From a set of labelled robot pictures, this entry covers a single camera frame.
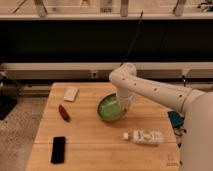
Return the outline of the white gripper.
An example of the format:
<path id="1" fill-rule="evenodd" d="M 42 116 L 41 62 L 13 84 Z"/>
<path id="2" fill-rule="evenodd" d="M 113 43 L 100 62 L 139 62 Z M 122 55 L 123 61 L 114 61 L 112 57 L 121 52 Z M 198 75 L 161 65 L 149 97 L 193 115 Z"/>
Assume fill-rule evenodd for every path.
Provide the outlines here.
<path id="1" fill-rule="evenodd" d="M 123 112 L 128 112 L 133 103 L 134 95 L 131 94 L 128 97 L 122 97 L 121 95 L 117 94 L 116 97 L 121 110 Z"/>

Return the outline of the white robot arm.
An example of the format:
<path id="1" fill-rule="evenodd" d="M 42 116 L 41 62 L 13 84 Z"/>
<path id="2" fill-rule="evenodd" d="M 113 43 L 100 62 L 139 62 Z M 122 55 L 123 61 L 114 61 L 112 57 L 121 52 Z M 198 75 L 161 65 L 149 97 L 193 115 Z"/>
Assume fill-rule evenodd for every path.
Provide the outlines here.
<path id="1" fill-rule="evenodd" d="M 109 80 L 125 109 L 137 93 L 181 113 L 186 133 L 182 136 L 179 171 L 213 171 L 213 92 L 139 78 L 132 63 L 113 70 Z"/>

